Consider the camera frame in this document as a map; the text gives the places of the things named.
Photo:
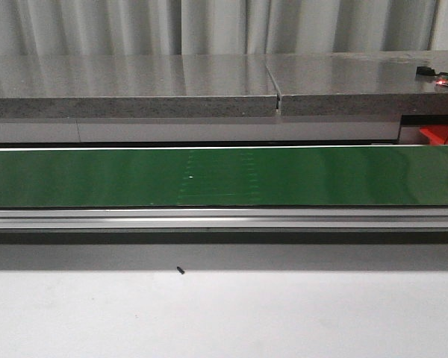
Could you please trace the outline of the black connector plug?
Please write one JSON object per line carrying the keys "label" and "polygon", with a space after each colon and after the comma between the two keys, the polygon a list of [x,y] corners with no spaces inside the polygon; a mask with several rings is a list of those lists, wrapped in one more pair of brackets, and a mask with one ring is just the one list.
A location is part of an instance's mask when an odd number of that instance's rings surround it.
{"label": "black connector plug", "polygon": [[436,72],[432,67],[429,66],[418,66],[416,70],[417,75],[434,77],[436,76]]}

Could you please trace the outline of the grey stone counter slab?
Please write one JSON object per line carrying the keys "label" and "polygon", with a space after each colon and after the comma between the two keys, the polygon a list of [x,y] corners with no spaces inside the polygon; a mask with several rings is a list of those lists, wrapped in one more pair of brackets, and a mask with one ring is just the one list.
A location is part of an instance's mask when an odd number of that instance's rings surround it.
{"label": "grey stone counter slab", "polygon": [[270,117],[261,56],[0,56],[0,119]]}

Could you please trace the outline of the red plate tray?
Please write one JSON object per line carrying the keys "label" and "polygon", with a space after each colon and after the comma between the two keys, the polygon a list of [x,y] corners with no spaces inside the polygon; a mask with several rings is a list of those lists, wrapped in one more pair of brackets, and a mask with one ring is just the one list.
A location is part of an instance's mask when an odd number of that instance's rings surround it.
{"label": "red plate tray", "polygon": [[428,125],[420,128],[420,132],[430,145],[448,145],[448,125]]}

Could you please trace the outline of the grey pleated curtain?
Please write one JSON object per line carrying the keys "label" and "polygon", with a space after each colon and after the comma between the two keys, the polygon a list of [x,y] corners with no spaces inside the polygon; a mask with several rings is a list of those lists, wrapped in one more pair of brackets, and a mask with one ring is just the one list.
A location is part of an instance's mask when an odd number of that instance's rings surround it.
{"label": "grey pleated curtain", "polygon": [[0,55],[427,50],[437,1],[0,1]]}

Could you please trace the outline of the aluminium conveyor side rail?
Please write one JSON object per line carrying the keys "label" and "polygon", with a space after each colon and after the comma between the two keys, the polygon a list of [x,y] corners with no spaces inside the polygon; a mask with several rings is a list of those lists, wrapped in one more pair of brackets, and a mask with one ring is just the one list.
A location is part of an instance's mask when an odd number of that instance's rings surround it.
{"label": "aluminium conveyor side rail", "polygon": [[0,210],[0,230],[448,230],[448,207]]}

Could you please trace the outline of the green conveyor belt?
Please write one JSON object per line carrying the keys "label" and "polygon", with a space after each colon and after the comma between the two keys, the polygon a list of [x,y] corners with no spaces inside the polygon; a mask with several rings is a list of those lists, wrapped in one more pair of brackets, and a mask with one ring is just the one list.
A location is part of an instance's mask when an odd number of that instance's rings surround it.
{"label": "green conveyor belt", "polygon": [[448,145],[0,151],[0,209],[448,206]]}

